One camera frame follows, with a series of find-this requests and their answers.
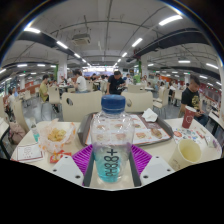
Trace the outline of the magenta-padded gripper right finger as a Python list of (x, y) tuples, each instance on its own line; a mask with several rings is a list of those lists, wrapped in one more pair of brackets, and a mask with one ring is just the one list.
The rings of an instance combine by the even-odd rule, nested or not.
[(148, 185), (174, 173), (174, 170), (162, 157), (152, 156), (135, 145), (131, 148), (129, 161), (135, 187)]

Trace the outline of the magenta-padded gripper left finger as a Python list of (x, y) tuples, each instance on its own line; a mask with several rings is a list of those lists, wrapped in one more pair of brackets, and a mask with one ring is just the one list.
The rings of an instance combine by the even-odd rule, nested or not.
[(89, 187), (93, 171), (94, 157), (89, 145), (74, 155), (63, 155), (53, 166), (51, 173), (79, 186)]

